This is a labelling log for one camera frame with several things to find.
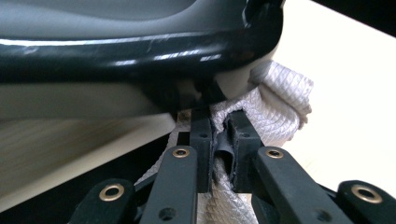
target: hole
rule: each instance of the hole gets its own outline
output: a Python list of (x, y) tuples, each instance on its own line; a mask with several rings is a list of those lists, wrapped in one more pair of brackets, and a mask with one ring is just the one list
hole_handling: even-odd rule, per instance
[(190, 133), (179, 132), (177, 135), (177, 146), (188, 146), (190, 144)]
[(186, 151), (185, 150), (177, 150), (176, 154), (179, 156), (186, 155)]
[(121, 184), (112, 184), (105, 186), (99, 193), (99, 198), (104, 202), (117, 200), (124, 193), (124, 187)]
[(331, 222), (332, 221), (332, 216), (330, 216), (329, 213), (323, 210), (317, 210), (315, 211), (315, 216), (316, 219), (321, 221), (321, 222)]
[(273, 156), (276, 156), (276, 157), (278, 157), (279, 155), (280, 155), (280, 153), (278, 152), (278, 151), (269, 151), (268, 152), (270, 155), (273, 155)]
[(190, 155), (190, 152), (187, 149), (184, 148), (178, 148), (175, 149), (172, 154), (174, 155), (174, 157), (176, 158), (185, 158), (188, 157)]
[(241, 133), (241, 136), (242, 136), (242, 137), (250, 137), (250, 134), (248, 134), (248, 133)]
[(274, 158), (274, 159), (280, 159), (283, 157), (283, 152), (275, 150), (275, 149), (268, 149), (266, 152), (267, 156)]
[(158, 217), (162, 221), (169, 221), (172, 220), (176, 216), (176, 210), (173, 208), (164, 208), (163, 210), (160, 211), (160, 214)]
[(224, 161), (225, 173), (230, 176), (233, 169), (233, 154), (228, 151), (219, 150), (215, 152), (215, 158), (220, 158)]
[(367, 203), (382, 203), (382, 197), (375, 190), (363, 185), (352, 186), (352, 193)]
[(116, 194), (118, 194), (120, 191), (118, 189), (108, 189), (105, 192), (106, 196), (114, 196)]
[(374, 198), (374, 194), (367, 189), (358, 189), (358, 193), (367, 197), (367, 198)]

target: black plastic part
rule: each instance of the black plastic part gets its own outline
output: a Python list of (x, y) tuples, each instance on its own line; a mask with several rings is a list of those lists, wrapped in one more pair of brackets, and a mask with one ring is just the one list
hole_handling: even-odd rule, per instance
[(209, 192), (212, 189), (213, 137), (208, 108), (191, 111), (190, 146), (197, 152), (198, 176), (197, 191)]
[[(26, 1), (0, 2), (0, 119), (125, 118), (217, 103), (225, 98), (217, 83), (219, 73), (267, 55), (276, 47), (283, 25), (282, 8), (276, 4), (256, 8), (254, 20), (244, 24), (246, 1), (199, 0), (163, 20), (115, 20), (109, 25), (72, 15), (60, 21), (72, 27), (66, 32), (54, 25), (62, 13), (55, 10), (48, 19), (45, 11), (51, 8), (19, 2)], [(72, 3), (62, 1), (59, 6), (63, 4)], [(8, 7), (32, 9), (28, 11), (33, 16)], [(21, 29), (37, 17), (47, 18), (44, 23), (51, 28)], [(25, 21), (16, 25), (20, 19)], [(81, 24), (88, 28), (78, 29)], [(10, 35), (6, 26), (19, 35)], [(107, 35), (94, 32), (96, 26)], [(233, 78), (241, 81), (229, 84), (228, 90), (248, 89), (241, 76)], [(228, 92), (227, 98), (239, 94)]]
[(237, 193), (251, 193), (252, 159), (262, 146), (262, 140), (243, 111), (230, 114), (227, 130), (233, 141), (235, 155), (233, 190)]
[[(108, 189), (107, 187), (118, 186), (118, 189)], [(108, 179), (95, 187), (85, 196), (78, 205), (75, 213), (68, 223), (70, 224), (118, 224), (131, 223), (136, 214), (136, 204), (134, 202), (134, 185), (123, 179)]]
[[(37, 8), (41, 8), (43, 13), (49, 13), (50, 11), (58, 11), (59, 17), (72, 17), (73, 15), (78, 16), (88, 16), (91, 18), (87, 18), (86, 20), (94, 20), (94, 19), (112, 19), (112, 20), (119, 20), (119, 21), (148, 21), (154, 19), (160, 19), (164, 17), (172, 16), (180, 11), (185, 10), (186, 8), (190, 7), (195, 0), (164, 0), (164, 1), (155, 1), (155, 0), (113, 0), (111, 2), (107, 0), (3, 0), (3, 3), (8, 3), (7, 8), (17, 7), (13, 6), (12, 3), (15, 5), (25, 6), (27, 8), (30, 7), (30, 13), (27, 15), (21, 16), (19, 20), (23, 20), (26, 17), (33, 17), (36, 19), (35, 12)], [(8, 19), (16, 19), (17, 15), (8, 15)], [(46, 17), (40, 17), (41, 22), (45, 22)], [(33, 20), (30, 21), (30, 25), (38, 24), (40, 20)]]
[(177, 146), (188, 146), (190, 144), (190, 133), (180, 132), (177, 136)]
[[(357, 192), (361, 197), (358, 197), (352, 192), (354, 186), (362, 186), (370, 191), (361, 189), (361, 192)], [(380, 196), (381, 202), (370, 203), (362, 199), (373, 199), (371, 190)], [(396, 223), (396, 200), (384, 190), (369, 183), (359, 180), (341, 183), (335, 201), (354, 223)]]
[(257, 195), (253, 194), (251, 196), (251, 205), (253, 206), (254, 214), (256, 215), (259, 224), (279, 223), (279, 213), (265, 200), (262, 200)]
[[(189, 154), (178, 158), (174, 156), (178, 150), (188, 150)], [(167, 149), (141, 224), (196, 222), (196, 167), (197, 153), (194, 148), (179, 146)]]
[(262, 147), (255, 165), (280, 223), (352, 223), (286, 150)]
[(224, 168), (230, 180), (235, 176), (235, 154), (233, 152), (233, 145), (228, 135), (227, 130), (219, 133), (216, 136), (214, 145), (215, 158), (221, 158), (224, 161)]
[(333, 201), (335, 201), (336, 192), (335, 192), (334, 190), (329, 189), (329, 188), (326, 188), (326, 187), (324, 187), (324, 186), (322, 186), (322, 185), (320, 185), (320, 187), (327, 193), (327, 195), (328, 195)]
[(325, 7), (396, 37), (396, 1), (393, 0), (314, 0)]
[(154, 185), (155, 178), (157, 178), (157, 174), (148, 177), (134, 186), (136, 191), (135, 201), (137, 206), (142, 206), (147, 203), (152, 186)]

